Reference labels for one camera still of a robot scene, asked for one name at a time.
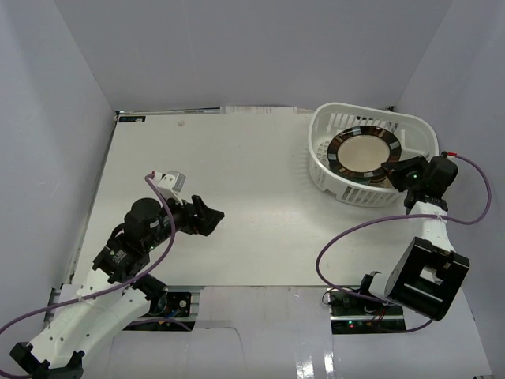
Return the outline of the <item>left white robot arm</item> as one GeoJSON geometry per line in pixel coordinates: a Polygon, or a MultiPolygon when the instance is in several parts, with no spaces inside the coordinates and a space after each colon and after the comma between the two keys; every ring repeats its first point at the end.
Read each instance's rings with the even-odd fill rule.
{"type": "Polygon", "coordinates": [[[190,201],[141,198],[113,229],[93,261],[86,280],[59,313],[28,342],[9,355],[30,378],[80,378],[92,353],[146,313],[166,308],[166,284],[150,270],[150,253],[173,242],[181,231],[210,235],[224,218],[194,195],[190,201]]]}

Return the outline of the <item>brown square plate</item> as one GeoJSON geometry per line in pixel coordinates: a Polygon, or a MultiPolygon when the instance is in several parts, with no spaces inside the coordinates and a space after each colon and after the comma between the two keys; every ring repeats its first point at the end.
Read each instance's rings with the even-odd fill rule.
{"type": "Polygon", "coordinates": [[[380,188],[390,188],[391,183],[387,176],[383,176],[381,178],[373,178],[368,183],[370,186],[380,187],[380,188]]]}

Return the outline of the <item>round dark mirrored plate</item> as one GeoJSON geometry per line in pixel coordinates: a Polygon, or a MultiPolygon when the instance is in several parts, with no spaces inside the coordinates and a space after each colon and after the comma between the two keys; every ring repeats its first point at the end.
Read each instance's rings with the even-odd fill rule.
{"type": "Polygon", "coordinates": [[[334,136],[327,147],[329,170],[352,182],[368,185],[386,173],[385,162],[398,162],[402,146],[390,131],[378,126],[354,126],[334,136]]]}

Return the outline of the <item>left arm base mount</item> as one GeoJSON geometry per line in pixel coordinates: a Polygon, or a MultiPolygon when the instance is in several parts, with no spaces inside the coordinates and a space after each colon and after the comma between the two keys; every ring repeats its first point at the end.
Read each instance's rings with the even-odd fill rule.
{"type": "Polygon", "coordinates": [[[196,323],[200,296],[195,292],[169,291],[149,311],[124,328],[138,332],[191,332],[196,323]]]}

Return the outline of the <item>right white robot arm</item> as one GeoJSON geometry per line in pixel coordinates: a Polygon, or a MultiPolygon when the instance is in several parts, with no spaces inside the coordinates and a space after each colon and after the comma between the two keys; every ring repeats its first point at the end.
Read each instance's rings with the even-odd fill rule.
{"type": "Polygon", "coordinates": [[[357,308],[373,315],[385,301],[409,308],[432,321],[445,317],[469,271],[469,259],[455,252],[447,234],[447,188],[458,167],[447,154],[426,159],[417,156],[383,163],[389,182],[406,192],[403,202],[413,238],[399,262],[386,276],[364,275],[356,295],[357,308]]]}

